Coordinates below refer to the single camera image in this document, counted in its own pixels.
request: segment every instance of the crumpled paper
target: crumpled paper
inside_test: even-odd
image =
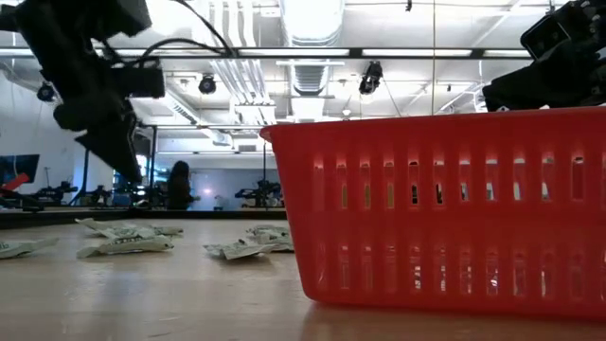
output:
[[[57,242],[59,242],[59,238],[39,241],[3,241],[0,242],[0,259],[20,257],[44,247],[54,246]]]
[[[274,251],[273,245],[249,244],[243,240],[230,244],[209,244],[204,248],[211,257],[225,260],[235,260],[256,256],[261,253]]]
[[[238,240],[234,243],[204,245],[204,248],[211,257],[225,260],[271,252],[294,252],[291,230],[288,227],[257,225],[246,230],[246,237],[250,242]]]
[[[110,239],[132,236],[133,233],[140,233],[143,236],[177,236],[183,233],[183,228],[177,226],[126,222],[96,222],[92,218],[76,219],[76,223],[83,224],[99,235]]]
[[[101,255],[111,255],[129,252],[161,252],[170,250],[174,245],[167,236],[156,236],[134,232],[129,236],[117,237],[101,244],[89,246],[78,251],[78,258],[88,258]]]
[[[294,252],[293,238],[288,227],[257,225],[246,230],[248,239],[261,245],[273,245],[274,252]]]

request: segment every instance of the spotlight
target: spotlight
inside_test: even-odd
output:
[[[49,83],[43,82],[36,96],[41,101],[51,102],[55,98],[55,89]]]
[[[360,82],[360,94],[370,95],[377,90],[383,77],[383,68],[379,62],[370,62]]]
[[[217,90],[217,83],[213,75],[203,75],[198,90],[204,95],[213,94]]]

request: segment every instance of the wooden table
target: wooden table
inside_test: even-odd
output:
[[[171,252],[77,260],[100,242],[83,226],[0,231],[60,243],[0,264],[1,340],[600,340],[606,327],[315,305],[294,256],[225,262],[202,244],[233,242],[252,221],[167,221],[185,229]]]

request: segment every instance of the white ceiling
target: white ceiling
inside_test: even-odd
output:
[[[255,7],[253,30],[258,45],[283,46],[281,23],[276,16],[279,14],[277,1],[250,1]],[[555,1],[556,5],[565,2]],[[415,0],[411,12],[405,11],[405,0],[346,0],[340,46],[520,48],[521,34],[541,19],[548,3],[548,0],[436,0],[434,25],[432,0]],[[168,0],[148,0],[148,6],[152,18],[156,18],[154,27],[132,39],[115,37],[111,41],[113,46],[147,47],[169,36],[191,38],[190,26],[195,18],[185,9]],[[310,18],[310,25],[320,23],[314,23]],[[25,42],[19,35],[13,37],[2,32],[0,45],[25,45]],[[524,61],[381,62],[385,82],[377,89],[371,103],[361,103],[357,93],[360,74],[368,61],[348,60],[343,66],[333,67],[328,95],[334,99],[326,100],[324,115],[338,117],[344,109],[349,109],[355,117],[396,117],[398,111],[402,116],[431,115],[475,83],[488,82],[527,64]],[[0,60],[0,63],[14,70],[13,75],[21,82],[35,85],[41,81],[35,61]],[[204,60],[166,60],[163,65],[167,75],[177,80],[192,74],[213,72],[209,61]],[[261,61],[261,68],[271,99],[276,103],[276,116],[285,117],[292,110],[286,67],[276,66],[276,61],[265,60]],[[422,91],[424,85],[432,83],[434,76],[437,84],[435,93],[431,86]],[[448,84],[452,85],[450,92],[447,91]],[[231,96],[220,82],[213,95],[203,96],[195,86],[182,89],[181,95],[192,108],[200,111],[204,120],[231,123],[232,117],[228,115]],[[455,106],[463,108],[463,111],[470,110],[465,105],[470,99],[471,96],[463,96]],[[161,101],[138,100],[135,109],[149,123],[184,123]]]

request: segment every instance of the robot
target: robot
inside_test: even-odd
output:
[[[487,109],[579,107],[606,102],[606,0],[570,1],[522,35],[534,62],[483,89]]]
[[[134,182],[141,181],[133,147],[137,117],[128,98],[162,98],[164,75],[157,58],[124,61],[107,40],[151,25],[145,0],[25,0],[0,11],[0,30],[21,33],[45,84],[60,97],[53,113],[59,126],[85,131],[76,141]],[[103,56],[92,39],[104,44]]]

